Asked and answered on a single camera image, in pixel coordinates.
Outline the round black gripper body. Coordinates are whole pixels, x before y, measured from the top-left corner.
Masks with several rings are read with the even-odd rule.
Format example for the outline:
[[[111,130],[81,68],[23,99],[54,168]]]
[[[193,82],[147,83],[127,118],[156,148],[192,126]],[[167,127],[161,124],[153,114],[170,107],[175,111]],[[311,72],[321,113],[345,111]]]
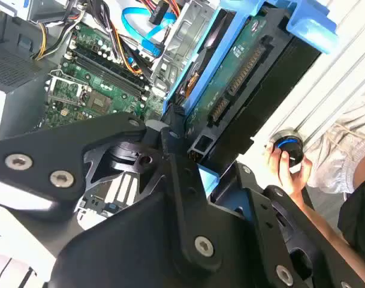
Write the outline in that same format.
[[[206,200],[153,194],[76,236],[50,287],[270,287],[250,225]]]

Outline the person's bare hand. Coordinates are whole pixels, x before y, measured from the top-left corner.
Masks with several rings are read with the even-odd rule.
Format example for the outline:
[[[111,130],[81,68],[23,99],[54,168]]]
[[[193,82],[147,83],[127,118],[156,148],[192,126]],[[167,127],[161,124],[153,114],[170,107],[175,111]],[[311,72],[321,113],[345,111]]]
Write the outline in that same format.
[[[298,207],[304,206],[301,191],[310,177],[312,162],[304,156],[300,170],[291,173],[289,169],[289,154],[280,148],[274,148],[273,144],[269,142],[264,152],[264,164],[269,173],[271,183],[283,189]]]

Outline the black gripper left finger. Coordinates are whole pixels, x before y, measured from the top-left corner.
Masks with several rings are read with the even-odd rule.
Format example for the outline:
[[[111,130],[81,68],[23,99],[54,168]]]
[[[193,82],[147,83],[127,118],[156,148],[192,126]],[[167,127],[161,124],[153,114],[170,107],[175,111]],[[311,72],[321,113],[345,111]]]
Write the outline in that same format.
[[[183,135],[179,113],[168,113],[157,130],[120,112],[0,140],[0,205],[66,220],[88,189],[131,170],[140,174],[132,205],[162,194],[181,209],[177,219],[186,220],[184,203],[206,195]]]

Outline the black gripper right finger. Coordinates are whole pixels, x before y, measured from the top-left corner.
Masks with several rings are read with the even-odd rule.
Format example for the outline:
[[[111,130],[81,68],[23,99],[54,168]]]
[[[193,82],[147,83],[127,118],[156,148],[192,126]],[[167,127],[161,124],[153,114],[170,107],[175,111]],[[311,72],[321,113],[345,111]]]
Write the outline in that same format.
[[[229,167],[213,201],[253,222],[260,256],[276,287],[365,287],[289,195],[274,185],[261,189],[247,166]]]

